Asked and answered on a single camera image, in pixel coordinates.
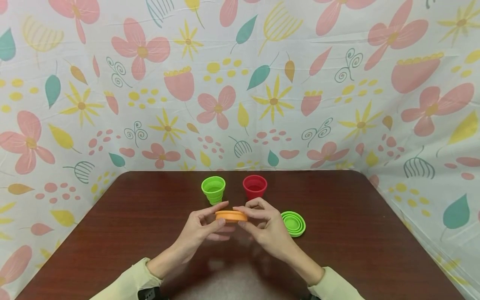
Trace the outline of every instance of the brown table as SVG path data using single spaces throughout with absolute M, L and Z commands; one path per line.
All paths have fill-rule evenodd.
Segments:
M 207 207 L 200 184 L 218 172 L 121 175 L 38 272 L 18 300 L 87 300 L 143 257 L 171 245 L 190 211 Z M 307 224 L 295 239 L 367 300 L 463 299 L 378 192 L 353 171 L 253 172 L 268 180 L 265 199 Z M 221 172 L 225 200 L 245 202 L 246 172 Z M 171 299 L 291 299 L 308 295 L 286 265 L 238 228 L 206 242 L 163 285 Z

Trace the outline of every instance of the light green sleeve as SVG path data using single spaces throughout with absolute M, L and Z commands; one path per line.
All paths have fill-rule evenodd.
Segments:
M 162 280 L 147 269 L 149 258 L 144 258 L 123 272 L 111 285 L 90 300 L 138 300 L 137 292 L 144 288 L 159 287 Z
M 322 300 L 365 300 L 348 281 L 337 272 L 325 267 L 325 275 L 320 282 L 308 290 Z

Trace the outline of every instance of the floral backdrop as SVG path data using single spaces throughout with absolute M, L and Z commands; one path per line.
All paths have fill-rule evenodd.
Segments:
M 362 172 L 480 299 L 480 1 L 0 0 L 0 20 L 1 300 L 121 173 L 260 169 Z

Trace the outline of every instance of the collapsed green cup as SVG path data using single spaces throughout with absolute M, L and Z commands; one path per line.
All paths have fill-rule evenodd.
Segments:
M 215 205 L 222 201 L 225 185 L 225 180 L 220 176 L 208 177 L 202 182 L 202 191 L 210 204 Z

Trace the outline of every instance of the right hand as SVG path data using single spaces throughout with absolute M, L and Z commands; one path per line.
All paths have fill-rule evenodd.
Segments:
M 240 221 L 240 227 L 249 232 L 268 253 L 287 262 L 294 255 L 297 244 L 287 231 L 280 212 L 262 198 L 248 201 L 245 206 L 233 207 L 233 210 L 246 214 L 250 218 L 264 222 L 258 226 Z

